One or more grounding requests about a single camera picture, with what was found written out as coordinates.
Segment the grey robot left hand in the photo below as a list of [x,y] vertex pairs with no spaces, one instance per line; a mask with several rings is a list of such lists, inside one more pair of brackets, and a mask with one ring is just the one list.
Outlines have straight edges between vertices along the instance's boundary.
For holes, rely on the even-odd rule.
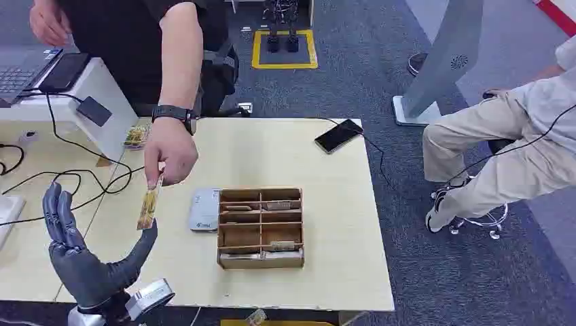
[[116,262],[103,263],[93,254],[71,212],[72,195],[53,182],[46,190],[42,209],[48,234],[50,261],[68,292],[82,308],[106,302],[136,282],[158,236],[157,223],[144,229],[131,252]]

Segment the person's hand holding card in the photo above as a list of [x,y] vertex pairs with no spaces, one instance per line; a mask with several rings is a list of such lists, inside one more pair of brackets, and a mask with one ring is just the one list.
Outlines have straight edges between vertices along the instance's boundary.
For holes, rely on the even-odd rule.
[[174,185],[187,178],[198,159],[193,136],[184,123],[171,117],[154,120],[145,145],[144,162],[147,186],[157,186],[160,175],[163,185]]

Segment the person's bare hand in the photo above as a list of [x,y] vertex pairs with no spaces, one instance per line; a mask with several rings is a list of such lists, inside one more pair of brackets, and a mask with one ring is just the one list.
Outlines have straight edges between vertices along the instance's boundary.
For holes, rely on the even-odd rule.
[[68,43],[71,28],[58,1],[34,0],[29,22],[33,34],[41,42],[51,46],[64,46]]

